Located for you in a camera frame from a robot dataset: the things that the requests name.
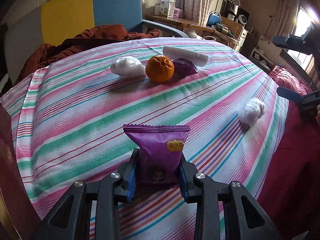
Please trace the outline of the white plastic bag ball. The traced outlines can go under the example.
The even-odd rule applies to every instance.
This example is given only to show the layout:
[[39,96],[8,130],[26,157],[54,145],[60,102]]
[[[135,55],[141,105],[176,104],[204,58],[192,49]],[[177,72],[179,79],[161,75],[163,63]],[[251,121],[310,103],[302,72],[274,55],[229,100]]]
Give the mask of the white plastic bag ball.
[[253,127],[265,113],[265,104],[258,98],[249,99],[238,111],[239,120]]

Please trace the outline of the purple snack pouch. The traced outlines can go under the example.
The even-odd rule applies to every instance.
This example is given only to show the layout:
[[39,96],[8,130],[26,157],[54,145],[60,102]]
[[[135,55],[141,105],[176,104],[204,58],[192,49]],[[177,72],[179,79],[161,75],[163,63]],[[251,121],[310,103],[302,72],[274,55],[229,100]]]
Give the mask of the purple snack pouch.
[[191,76],[197,74],[195,65],[186,59],[178,58],[172,61],[175,67],[174,72],[183,75],[183,76]]
[[139,147],[140,181],[144,184],[177,184],[187,125],[151,126],[125,124],[124,133]]

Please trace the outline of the white foam block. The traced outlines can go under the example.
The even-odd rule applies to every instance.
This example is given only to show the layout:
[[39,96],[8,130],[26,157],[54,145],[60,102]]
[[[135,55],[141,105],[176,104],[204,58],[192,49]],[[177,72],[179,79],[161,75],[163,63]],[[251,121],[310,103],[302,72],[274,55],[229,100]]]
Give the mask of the white foam block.
[[188,60],[197,67],[204,67],[209,60],[209,56],[206,54],[171,46],[163,47],[163,55],[169,57],[171,60],[180,58]]

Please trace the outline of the red quilt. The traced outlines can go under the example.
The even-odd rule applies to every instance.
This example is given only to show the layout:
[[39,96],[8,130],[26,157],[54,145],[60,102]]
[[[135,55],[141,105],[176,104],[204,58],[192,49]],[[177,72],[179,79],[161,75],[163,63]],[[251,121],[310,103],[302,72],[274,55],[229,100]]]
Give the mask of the red quilt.
[[282,239],[319,228],[319,119],[303,122],[293,102],[258,203]]

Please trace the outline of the gold storage box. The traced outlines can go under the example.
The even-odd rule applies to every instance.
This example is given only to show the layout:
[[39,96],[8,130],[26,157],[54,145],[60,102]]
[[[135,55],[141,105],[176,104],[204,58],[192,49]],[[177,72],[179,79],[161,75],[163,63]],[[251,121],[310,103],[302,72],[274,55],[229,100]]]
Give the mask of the gold storage box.
[[11,116],[1,106],[1,239],[30,239],[40,222],[18,170]]

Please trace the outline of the wooden desk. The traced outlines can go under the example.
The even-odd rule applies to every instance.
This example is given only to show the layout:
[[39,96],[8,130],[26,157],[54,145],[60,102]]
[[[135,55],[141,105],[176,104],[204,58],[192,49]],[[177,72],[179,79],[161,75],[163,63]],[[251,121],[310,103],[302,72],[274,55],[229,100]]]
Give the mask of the wooden desk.
[[209,32],[209,33],[212,33],[212,34],[218,36],[222,40],[225,40],[226,42],[228,42],[234,46],[237,46],[239,44],[238,40],[236,40],[232,37],[229,37],[221,32],[218,32],[214,28],[196,25],[195,22],[192,22],[190,20],[186,20],[183,18],[173,19],[173,18],[166,18],[164,16],[145,15],[145,19],[150,20],[150,21],[160,21],[163,23],[174,24],[178,30],[183,30],[184,28],[193,28],[196,30],[206,31],[206,32]]

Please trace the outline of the blue round chair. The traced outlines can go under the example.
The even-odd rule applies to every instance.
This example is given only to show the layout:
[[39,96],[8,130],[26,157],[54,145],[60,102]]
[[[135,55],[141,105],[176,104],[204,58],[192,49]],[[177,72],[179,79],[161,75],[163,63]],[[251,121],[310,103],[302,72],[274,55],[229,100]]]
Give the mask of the blue round chair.
[[207,26],[212,27],[216,23],[221,22],[221,15],[218,11],[211,11],[208,16]]

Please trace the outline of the striped bed sheet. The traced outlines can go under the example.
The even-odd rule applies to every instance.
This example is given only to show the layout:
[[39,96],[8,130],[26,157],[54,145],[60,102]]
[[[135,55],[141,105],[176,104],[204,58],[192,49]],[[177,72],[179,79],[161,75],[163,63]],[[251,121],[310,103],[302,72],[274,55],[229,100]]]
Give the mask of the striped bed sheet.
[[[110,70],[125,56],[146,67],[151,57],[163,55],[164,46],[206,54],[208,63],[196,66],[197,74],[174,72],[163,83],[146,74],[125,79]],[[186,161],[215,181],[239,181],[256,200],[285,130],[289,103],[277,88],[259,67],[223,44],[145,38],[93,48],[38,69],[2,96],[1,106],[11,116],[18,170],[42,222],[75,181],[100,181],[129,161],[139,147],[124,133],[125,124],[189,126]],[[265,104],[253,127],[238,117],[251,98]],[[194,239],[197,204],[184,201],[178,167],[177,184],[144,184],[139,172],[138,163],[131,202],[118,204],[119,239]]]

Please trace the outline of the pink small box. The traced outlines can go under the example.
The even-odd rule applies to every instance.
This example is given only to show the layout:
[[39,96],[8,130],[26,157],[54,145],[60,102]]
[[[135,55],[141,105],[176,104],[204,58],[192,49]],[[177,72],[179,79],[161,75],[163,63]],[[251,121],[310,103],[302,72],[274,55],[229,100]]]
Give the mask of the pink small box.
[[174,20],[177,20],[177,19],[179,18],[179,16],[180,16],[180,9],[179,9],[179,8],[175,8],[175,9],[174,9],[174,12],[173,12],[172,18],[173,18]]

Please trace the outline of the white product box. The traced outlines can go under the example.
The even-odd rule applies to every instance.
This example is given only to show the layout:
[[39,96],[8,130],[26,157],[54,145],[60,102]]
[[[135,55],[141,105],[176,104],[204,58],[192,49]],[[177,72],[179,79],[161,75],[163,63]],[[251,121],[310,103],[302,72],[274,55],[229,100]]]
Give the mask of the white product box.
[[167,18],[173,18],[176,0],[161,0],[159,12]]

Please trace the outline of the orange tangerine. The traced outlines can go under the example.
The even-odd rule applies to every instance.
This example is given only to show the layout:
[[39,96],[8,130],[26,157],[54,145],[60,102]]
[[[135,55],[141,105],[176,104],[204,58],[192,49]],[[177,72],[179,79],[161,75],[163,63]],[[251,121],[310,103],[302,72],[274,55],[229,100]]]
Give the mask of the orange tangerine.
[[145,67],[147,77],[157,83],[169,81],[174,74],[174,70],[174,63],[165,55],[151,57]]

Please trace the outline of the dark red jacket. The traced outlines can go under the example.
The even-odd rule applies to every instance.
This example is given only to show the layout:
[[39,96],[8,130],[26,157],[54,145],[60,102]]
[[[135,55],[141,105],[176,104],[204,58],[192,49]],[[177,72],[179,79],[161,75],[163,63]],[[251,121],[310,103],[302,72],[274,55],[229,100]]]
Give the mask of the dark red jacket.
[[145,33],[137,33],[128,32],[121,24],[112,24],[86,29],[75,37],[64,40],[58,46],[44,43],[29,56],[15,84],[17,85],[36,70],[74,54],[107,44],[143,38],[157,38],[159,35],[160,31],[158,29],[150,27]]

